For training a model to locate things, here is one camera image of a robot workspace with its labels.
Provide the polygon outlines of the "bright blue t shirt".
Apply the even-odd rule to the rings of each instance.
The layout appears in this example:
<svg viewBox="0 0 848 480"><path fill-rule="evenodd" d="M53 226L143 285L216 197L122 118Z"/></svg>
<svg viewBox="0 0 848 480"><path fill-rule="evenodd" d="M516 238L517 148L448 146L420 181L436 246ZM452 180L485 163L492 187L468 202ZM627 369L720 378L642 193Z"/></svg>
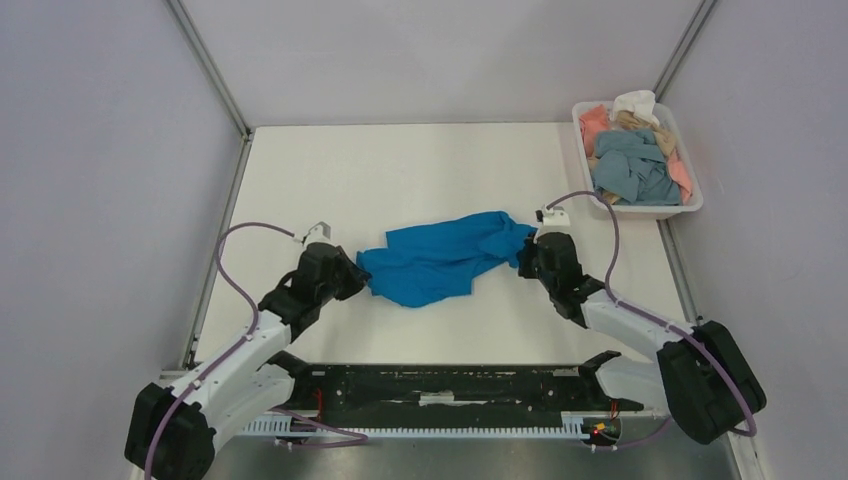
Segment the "bright blue t shirt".
<svg viewBox="0 0 848 480"><path fill-rule="evenodd" d="M371 275L374 296L422 308L472 294L474 280L502 264L516 268L536 232L504 211L475 213L388 231L385 245L358 252L356 264Z"/></svg>

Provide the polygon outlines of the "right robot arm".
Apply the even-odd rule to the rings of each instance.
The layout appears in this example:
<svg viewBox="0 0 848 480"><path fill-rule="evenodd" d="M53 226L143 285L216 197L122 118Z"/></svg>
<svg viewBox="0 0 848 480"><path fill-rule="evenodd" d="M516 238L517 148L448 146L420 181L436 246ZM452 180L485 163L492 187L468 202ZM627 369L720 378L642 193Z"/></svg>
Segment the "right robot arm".
<svg viewBox="0 0 848 480"><path fill-rule="evenodd" d="M528 235L517 258L520 277L537 280L561 317L645 358L605 352L585 362L577 382L585 405L639 403L668 414L702 445L736 431L766 407L764 389L723 324L683 327L626 302L584 273L566 233Z"/></svg>

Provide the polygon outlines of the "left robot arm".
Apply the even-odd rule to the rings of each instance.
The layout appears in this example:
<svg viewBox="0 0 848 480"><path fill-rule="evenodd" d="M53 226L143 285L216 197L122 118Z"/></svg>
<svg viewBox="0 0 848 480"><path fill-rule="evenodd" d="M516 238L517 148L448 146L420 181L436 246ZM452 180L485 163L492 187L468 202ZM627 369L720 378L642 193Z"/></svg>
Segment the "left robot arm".
<svg viewBox="0 0 848 480"><path fill-rule="evenodd" d="M307 405L312 379L275 363L331 301L358 294L371 276L336 245L311 243L250 322L210 358L168 386L137 395L124 457L148 479L201 479L217 453L257 416Z"/></svg>

